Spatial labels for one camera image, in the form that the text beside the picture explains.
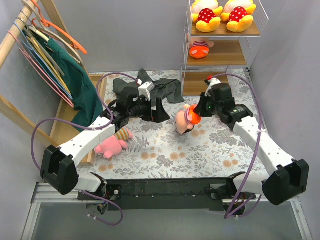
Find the yellow frog plush big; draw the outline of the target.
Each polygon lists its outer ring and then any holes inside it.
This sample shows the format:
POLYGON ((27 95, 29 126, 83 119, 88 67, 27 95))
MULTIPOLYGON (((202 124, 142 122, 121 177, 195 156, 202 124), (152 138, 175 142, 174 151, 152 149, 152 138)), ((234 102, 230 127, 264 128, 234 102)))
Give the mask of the yellow frog plush big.
POLYGON ((211 33, 219 28, 222 12, 223 7, 217 0, 196 0, 191 5, 192 22, 202 33, 211 33))

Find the black-haired doll striped shirt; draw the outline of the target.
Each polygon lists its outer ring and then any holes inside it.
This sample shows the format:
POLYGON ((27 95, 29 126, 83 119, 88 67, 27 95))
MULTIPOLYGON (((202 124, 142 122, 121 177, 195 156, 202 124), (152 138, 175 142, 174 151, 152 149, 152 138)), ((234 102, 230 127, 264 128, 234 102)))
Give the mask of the black-haired doll striped shirt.
POLYGON ((189 55, 196 59, 203 59, 210 53, 210 48, 214 46, 214 41, 203 37, 189 37, 189 55))

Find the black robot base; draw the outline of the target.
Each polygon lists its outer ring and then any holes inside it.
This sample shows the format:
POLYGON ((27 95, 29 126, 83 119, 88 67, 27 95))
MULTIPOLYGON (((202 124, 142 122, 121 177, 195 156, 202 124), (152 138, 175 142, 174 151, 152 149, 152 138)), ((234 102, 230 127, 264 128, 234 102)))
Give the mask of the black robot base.
POLYGON ((122 210, 223 211, 236 192, 231 177, 112 179, 105 198, 122 210))

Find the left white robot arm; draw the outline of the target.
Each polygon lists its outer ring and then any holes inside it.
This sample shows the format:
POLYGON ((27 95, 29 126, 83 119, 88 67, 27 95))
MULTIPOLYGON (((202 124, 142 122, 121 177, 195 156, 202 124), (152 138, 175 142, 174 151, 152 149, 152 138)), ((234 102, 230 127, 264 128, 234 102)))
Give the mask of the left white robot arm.
POLYGON ((155 101, 156 109, 152 108, 153 88, 151 82, 138 88, 125 87, 115 106, 110 111, 105 110, 88 129, 58 147, 47 147, 40 170, 41 178, 61 195, 73 190, 87 191, 95 200, 103 199, 107 193, 107 181, 95 173, 78 173, 77 166, 95 147, 125 127, 130 119, 140 118, 153 123, 170 119, 161 98, 155 101))

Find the yellow frog plush small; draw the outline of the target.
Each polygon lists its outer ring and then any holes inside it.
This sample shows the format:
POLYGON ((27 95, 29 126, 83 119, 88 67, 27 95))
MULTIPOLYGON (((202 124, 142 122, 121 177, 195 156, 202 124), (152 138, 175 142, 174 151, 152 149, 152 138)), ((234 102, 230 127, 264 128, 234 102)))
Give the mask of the yellow frog plush small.
POLYGON ((226 22, 229 31, 242 33, 252 25, 256 7, 253 0, 229 0, 223 8, 221 20, 226 22))

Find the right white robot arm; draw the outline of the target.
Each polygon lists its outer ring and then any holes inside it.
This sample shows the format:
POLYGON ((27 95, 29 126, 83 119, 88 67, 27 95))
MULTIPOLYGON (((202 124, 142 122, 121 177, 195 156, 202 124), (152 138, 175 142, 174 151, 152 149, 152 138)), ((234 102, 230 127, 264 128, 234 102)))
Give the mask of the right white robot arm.
POLYGON ((253 113, 243 104, 236 104, 232 90, 227 83, 213 78, 206 81, 205 92, 200 95, 194 112, 200 117, 218 116, 254 151, 254 156, 263 163, 267 176, 246 176, 244 172, 231 175, 225 190, 232 199, 244 192, 265 196, 278 206, 307 189, 309 165, 304 160, 296 160, 282 150, 274 140, 259 129, 253 113))

